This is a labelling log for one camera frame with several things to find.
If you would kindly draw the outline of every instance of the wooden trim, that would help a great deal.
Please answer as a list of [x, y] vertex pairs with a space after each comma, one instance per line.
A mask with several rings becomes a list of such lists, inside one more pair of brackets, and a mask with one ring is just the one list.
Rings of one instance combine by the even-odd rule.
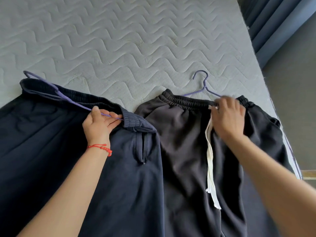
[[316, 180], [316, 170], [302, 170], [303, 179]]

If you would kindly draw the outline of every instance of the person's left arm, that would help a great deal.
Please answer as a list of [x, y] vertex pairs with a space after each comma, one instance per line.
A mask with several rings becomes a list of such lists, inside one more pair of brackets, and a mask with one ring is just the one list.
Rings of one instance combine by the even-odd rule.
[[[94, 107], [82, 124], [88, 145], [107, 144], [109, 134], [122, 115]], [[108, 152], [88, 148], [46, 205], [24, 227], [18, 237], [77, 237], [99, 181]]]

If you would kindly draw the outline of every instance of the person's right arm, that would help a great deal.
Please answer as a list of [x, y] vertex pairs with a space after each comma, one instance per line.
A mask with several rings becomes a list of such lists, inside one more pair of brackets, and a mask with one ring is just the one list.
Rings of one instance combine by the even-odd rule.
[[298, 180], [243, 134], [245, 108], [233, 98], [212, 108], [215, 132], [223, 139], [254, 183], [284, 237], [316, 236], [316, 190]]

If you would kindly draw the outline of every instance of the zippered pocket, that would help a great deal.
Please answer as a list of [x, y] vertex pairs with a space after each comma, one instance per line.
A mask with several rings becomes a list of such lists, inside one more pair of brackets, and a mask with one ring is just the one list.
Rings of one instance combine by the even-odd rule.
[[136, 159], [142, 163], [147, 163], [148, 156], [148, 133], [136, 132]]

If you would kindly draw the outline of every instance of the bed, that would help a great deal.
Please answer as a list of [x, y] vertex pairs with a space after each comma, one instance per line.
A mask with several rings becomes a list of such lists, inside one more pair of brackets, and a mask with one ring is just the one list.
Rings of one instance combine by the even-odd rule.
[[135, 111], [166, 88], [201, 89], [201, 69], [210, 90], [277, 117], [237, 0], [1, 0], [0, 37], [1, 106], [20, 95], [23, 70]]

